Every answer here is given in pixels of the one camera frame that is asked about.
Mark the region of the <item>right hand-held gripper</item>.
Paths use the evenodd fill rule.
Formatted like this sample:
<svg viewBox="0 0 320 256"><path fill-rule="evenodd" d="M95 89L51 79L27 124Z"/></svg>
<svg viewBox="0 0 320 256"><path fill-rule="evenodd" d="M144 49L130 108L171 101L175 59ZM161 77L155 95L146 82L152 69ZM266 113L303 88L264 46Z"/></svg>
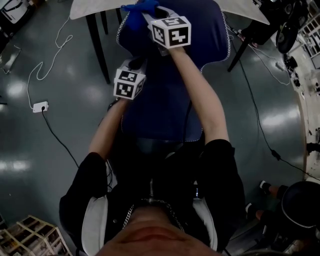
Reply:
<svg viewBox="0 0 320 256"><path fill-rule="evenodd" d="M160 5L155 8L155 16L147 12L141 14L149 24L151 38L161 56L168 55L169 49L191 44L192 25L185 16Z"/></svg>

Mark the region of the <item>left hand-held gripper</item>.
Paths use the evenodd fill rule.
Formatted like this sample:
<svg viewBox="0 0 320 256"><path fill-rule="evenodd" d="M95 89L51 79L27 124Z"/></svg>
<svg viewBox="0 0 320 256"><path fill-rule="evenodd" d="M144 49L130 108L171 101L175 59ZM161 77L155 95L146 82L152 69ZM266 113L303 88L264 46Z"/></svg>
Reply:
<svg viewBox="0 0 320 256"><path fill-rule="evenodd" d="M126 59L121 69L116 70L113 95L133 100L143 89L146 81L147 58L133 57Z"/></svg>

